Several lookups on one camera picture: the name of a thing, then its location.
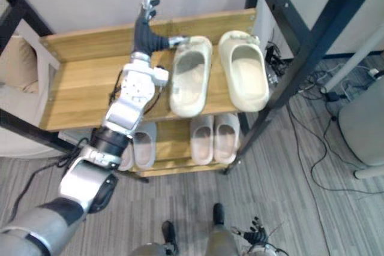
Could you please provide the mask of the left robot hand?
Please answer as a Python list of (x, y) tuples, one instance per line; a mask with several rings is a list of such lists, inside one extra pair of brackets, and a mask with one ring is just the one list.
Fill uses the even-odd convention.
[(149, 22), (157, 14), (155, 7), (159, 4), (160, 0), (142, 1), (140, 12), (134, 23), (134, 53), (139, 52), (152, 56), (154, 52), (171, 49), (180, 44), (189, 42), (190, 37), (186, 35), (166, 37), (152, 31)]

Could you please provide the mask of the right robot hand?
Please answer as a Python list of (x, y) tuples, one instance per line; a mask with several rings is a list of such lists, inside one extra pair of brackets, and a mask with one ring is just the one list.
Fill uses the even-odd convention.
[(268, 242), (268, 234), (261, 220), (255, 216), (251, 222), (249, 231), (243, 231), (238, 227), (231, 227), (231, 232), (245, 239), (251, 246), (264, 246)]

